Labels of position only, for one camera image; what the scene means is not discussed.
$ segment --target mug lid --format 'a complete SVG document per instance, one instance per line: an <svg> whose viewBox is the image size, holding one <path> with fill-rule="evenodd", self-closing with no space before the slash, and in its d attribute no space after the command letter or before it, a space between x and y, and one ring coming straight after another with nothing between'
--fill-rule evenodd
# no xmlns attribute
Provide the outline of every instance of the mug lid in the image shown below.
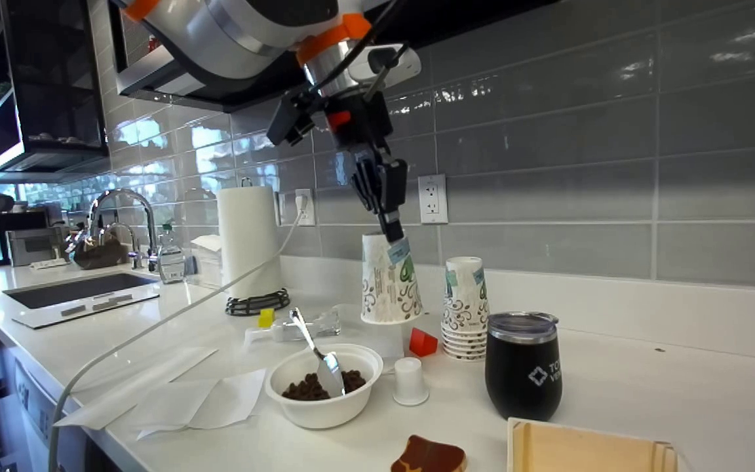
<svg viewBox="0 0 755 472"><path fill-rule="evenodd" d="M553 342L560 317L548 313L498 313L488 317L488 334L506 344L547 344Z"/></svg>

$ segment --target slice of bread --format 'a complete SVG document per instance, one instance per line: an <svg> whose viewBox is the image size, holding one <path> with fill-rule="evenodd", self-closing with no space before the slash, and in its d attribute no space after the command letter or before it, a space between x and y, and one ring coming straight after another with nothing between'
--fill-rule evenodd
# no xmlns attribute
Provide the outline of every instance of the slice of bread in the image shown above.
<svg viewBox="0 0 755 472"><path fill-rule="evenodd" d="M392 472L464 472L467 458L459 445L432 443L422 436L409 436L404 454Z"/></svg>

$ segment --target stack of cups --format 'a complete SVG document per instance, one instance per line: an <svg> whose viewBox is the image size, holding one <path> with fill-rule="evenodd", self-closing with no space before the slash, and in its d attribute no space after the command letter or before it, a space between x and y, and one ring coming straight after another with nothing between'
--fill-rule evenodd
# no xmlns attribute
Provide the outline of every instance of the stack of cups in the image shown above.
<svg viewBox="0 0 755 472"><path fill-rule="evenodd" d="M488 292L480 256L451 256L446 263L446 319L444 348L453 360L482 360L488 330Z"/></svg>

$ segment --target wall outlet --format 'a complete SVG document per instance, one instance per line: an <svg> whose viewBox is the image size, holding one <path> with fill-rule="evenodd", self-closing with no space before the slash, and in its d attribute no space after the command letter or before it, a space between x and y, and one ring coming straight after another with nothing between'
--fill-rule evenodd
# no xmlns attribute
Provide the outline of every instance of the wall outlet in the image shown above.
<svg viewBox="0 0 755 472"><path fill-rule="evenodd" d="M422 224L448 224L446 175L421 175L417 183Z"/></svg>
<svg viewBox="0 0 755 472"><path fill-rule="evenodd" d="M317 207L313 188L291 188L275 193L278 225L316 225Z"/></svg>
<svg viewBox="0 0 755 472"><path fill-rule="evenodd" d="M296 225L317 224L316 193L311 188L296 188L294 204L296 204Z"/></svg>

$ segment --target faucet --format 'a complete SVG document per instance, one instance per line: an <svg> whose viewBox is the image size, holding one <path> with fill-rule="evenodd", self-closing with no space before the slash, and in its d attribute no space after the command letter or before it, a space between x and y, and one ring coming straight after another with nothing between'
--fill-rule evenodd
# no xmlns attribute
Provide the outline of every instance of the faucet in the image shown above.
<svg viewBox="0 0 755 472"><path fill-rule="evenodd" d="M110 197L132 197L144 209L144 221L148 221L148 270L157 270L161 268L157 264L157 225L155 225L155 218L153 218L153 204L139 191L132 191L132 188L109 188L109 191L103 191L89 207L92 239L100 230L97 229L100 225L100 207Z"/></svg>

